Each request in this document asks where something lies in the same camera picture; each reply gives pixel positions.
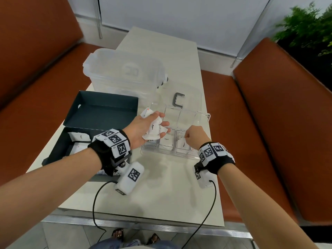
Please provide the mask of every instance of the left hand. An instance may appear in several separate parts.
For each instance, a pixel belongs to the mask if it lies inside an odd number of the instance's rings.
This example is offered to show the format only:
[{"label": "left hand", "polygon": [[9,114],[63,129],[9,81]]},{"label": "left hand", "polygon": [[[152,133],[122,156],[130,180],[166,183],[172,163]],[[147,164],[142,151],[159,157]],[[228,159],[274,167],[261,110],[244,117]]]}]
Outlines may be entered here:
[{"label": "left hand", "polygon": [[[138,148],[139,146],[142,146],[145,142],[147,142],[147,140],[144,140],[142,136],[146,134],[146,132],[149,130],[151,123],[158,116],[163,118],[165,117],[165,114],[156,111],[146,118],[143,118],[142,116],[138,115],[126,128],[123,129],[123,131],[126,133],[126,135],[129,138],[131,150]],[[169,126],[169,122],[163,121],[160,125],[163,127],[167,127]],[[164,132],[161,133],[160,138],[163,138],[165,135],[166,133]]]}]

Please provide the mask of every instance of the wrist strap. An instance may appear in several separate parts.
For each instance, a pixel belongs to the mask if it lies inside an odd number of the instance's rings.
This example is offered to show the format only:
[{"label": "wrist strap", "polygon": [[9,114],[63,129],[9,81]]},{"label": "wrist strap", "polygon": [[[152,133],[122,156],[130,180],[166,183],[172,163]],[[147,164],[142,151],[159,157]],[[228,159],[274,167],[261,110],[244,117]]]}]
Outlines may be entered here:
[{"label": "wrist strap", "polygon": [[123,130],[110,129],[98,134],[88,147],[97,153],[102,169],[117,167],[131,156],[130,141]]},{"label": "wrist strap", "polygon": [[199,151],[199,158],[203,167],[213,174],[217,174],[218,170],[227,163],[235,165],[234,157],[219,142],[206,142]]}]

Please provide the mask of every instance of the right hand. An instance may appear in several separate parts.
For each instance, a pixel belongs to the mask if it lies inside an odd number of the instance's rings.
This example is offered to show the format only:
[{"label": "right hand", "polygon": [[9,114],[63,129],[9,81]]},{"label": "right hand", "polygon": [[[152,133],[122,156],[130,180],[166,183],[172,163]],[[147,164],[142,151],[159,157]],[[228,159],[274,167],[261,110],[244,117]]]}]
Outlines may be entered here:
[{"label": "right hand", "polygon": [[187,144],[196,150],[199,150],[204,143],[211,141],[211,139],[204,132],[202,126],[194,125],[189,127],[186,131],[185,139]]}]

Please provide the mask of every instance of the hand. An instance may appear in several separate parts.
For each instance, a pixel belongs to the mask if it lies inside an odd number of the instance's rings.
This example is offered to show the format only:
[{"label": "hand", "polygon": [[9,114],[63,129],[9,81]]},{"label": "hand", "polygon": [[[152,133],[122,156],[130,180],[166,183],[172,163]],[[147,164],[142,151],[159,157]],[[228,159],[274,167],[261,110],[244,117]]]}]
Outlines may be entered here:
[{"label": "hand", "polygon": [[187,144],[196,150],[199,150],[204,143],[211,141],[211,139],[203,130],[202,126],[194,125],[188,128],[185,134],[185,138]]},{"label": "hand", "polygon": [[[151,123],[158,117],[161,118],[165,117],[164,113],[160,113],[158,111],[154,112],[153,114],[149,115],[146,118],[142,118],[142,116],[136,116],[135,119],[125,128],[123,131],[128,136],[128,139],[130,141],[130,149],[133,150],[135,148],[138,148],[139,146],[142,146],[147,140],[144,140],[142,138],[143,135],[146,134],[146,132],[149,130],[149,127]],[[163,127],[169,126],[168,121],[163,121],[161,124]],[[166,135],[166,133],[161,133],[160,138],[163,138]]]}]

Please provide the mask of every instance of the green plant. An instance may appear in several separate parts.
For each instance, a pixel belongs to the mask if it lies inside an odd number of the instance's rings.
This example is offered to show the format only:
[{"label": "green plant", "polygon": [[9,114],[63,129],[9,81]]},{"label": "green plant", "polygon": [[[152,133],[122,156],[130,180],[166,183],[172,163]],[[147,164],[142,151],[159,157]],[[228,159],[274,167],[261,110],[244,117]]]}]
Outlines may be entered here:
[{"label": "green plant", "polygon": [[290,37],[293,39],[290,47],[318,48],[321,49],[319,56],[332,53],[332,3],[321,16],[314,2],[308,8],[295,6],[291,10],[292,13],[276,25],[284,30],[277,32],[273,39]]}]

